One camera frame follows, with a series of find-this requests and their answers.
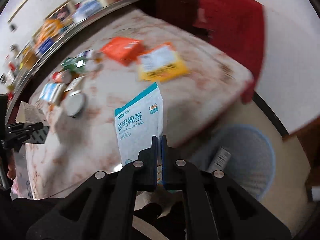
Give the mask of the green plastic bottle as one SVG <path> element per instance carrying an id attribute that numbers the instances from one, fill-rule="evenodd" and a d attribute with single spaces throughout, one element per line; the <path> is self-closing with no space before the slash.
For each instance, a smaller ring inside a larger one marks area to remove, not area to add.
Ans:
<path id="1" fill-rule="evenodd" d="M 61 67 L 63 70 L 69 70 L 77 74 L 82 74 L 86 72 L 87 59 L 83 56 L 68 57 L 63 62 L 61 62 Z"/>

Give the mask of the round metal tin lid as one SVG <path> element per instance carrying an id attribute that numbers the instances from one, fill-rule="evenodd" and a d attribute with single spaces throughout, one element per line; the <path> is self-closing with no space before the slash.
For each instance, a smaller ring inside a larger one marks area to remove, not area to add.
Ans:
<path id="1" fill-rule="evenodd" d="M 68 95 L 64 101 L 63 110 L 68 117 L 76 117 L 84 108 L 85 101 L 86 97 L 82 92 Z"/>

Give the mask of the white teal cotton swab bag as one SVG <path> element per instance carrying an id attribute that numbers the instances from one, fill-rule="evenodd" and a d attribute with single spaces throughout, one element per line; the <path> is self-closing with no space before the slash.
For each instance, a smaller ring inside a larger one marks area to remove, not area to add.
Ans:
<path id="1" fill-rule="evenodd" d="M 141 150 L 151 147 L 152 137 L 163 132 L 163 98 L 157 83 L 114 111 L 121 164 L 138 159 Z"/>

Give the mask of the framed picture on shelf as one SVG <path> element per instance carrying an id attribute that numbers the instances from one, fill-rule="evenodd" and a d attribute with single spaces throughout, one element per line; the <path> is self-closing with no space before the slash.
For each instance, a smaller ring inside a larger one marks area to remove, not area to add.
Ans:
<path id="1" fill-rule="evenodd" d="M 63 25 L 71 25 L 73 23 L 73 14 L 76 8 L 73 0 L 67 0 L 65 3 L 51 12 L 45 20 L 59 20 Z"/>

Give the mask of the blue plastic trash basket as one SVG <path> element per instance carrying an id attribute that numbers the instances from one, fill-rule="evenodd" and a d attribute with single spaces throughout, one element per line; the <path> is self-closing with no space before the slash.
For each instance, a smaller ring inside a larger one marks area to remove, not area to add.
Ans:
<path id="1" fill-rule="evenodd" d="M 253 126 L 227 125 L 215 130 L 211 139 L 191 155 L 189 162 L 207 171 L 221 147 L 232 155 L 223 172 L 256 200 L 261 200 L 276 172 L 276 156 L 269 139 Z"/>

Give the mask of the white patterned carton box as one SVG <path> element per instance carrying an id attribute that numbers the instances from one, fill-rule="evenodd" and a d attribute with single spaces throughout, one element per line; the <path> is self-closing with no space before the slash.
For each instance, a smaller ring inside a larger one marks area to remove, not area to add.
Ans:
<path id="1" fill-rule="evenodd" d="M 43 127 L 41 129 L 38 129 L 37 131 L 34 131 L 30 135 L 30 139 L 27 140 L 27 143 L 45 143 L 47 135 L 49 133 L 50 125 L 42 109 L 36 108 L 35 106 L 26 102 L 21 102 L 15 120 L 16 122 L 23 123 L 24 127 L 41 122 L 43 124 Z"/>

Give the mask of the blue box on shelf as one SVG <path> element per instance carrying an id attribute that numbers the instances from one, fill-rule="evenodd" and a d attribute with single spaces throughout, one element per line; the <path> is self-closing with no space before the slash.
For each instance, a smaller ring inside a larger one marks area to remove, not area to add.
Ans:
<path id="1" fill-rule="evenodd" d="M 54 39 L 51 37 L 47 38 L 38 47 L 39 54 L 43 55 L 53 44 L 54 44 Z"/>

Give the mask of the red cloth on chair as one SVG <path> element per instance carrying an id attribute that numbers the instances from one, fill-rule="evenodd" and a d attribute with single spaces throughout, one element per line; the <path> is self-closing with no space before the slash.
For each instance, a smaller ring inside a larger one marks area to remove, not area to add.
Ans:
<path id="1" fill-rule="evenodd" d="M 199 0 L 194 26 L 206 29 L 209 43 L 246 67 L 253 81 L 242 94 L 249 103 L 263 68 L 264 7 L 255 0 Z"/>

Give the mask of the blue white tissue pack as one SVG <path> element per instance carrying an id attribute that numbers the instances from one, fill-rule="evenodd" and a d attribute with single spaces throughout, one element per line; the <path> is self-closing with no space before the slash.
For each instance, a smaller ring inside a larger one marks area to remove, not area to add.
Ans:
<path id="1" fill-rule="evenodd" d="M 47 83 L 42 89 L 39 99 L 51 105 L 59 106 L 67 86 L 64 83 Z"/>

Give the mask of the orange red box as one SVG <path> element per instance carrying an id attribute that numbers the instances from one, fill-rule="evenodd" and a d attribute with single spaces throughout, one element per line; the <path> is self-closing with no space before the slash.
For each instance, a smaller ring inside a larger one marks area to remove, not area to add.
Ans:
<path id="1" fill-rule="evenodd" d="M 109 59 L 127 67 L 145 50 L 143 41 L 128 37 L 114 37 L 100 51 Z"/>

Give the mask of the yellow orange pouch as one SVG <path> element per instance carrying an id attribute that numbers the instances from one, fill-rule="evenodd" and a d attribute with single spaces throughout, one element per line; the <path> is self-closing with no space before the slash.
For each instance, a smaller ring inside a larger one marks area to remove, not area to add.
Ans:
<path id="1" fill-rule="evenodd" d="M 171 42 L 165 42 L 137 57 L 140 81 L 167 82 L 190 73 Z"/>

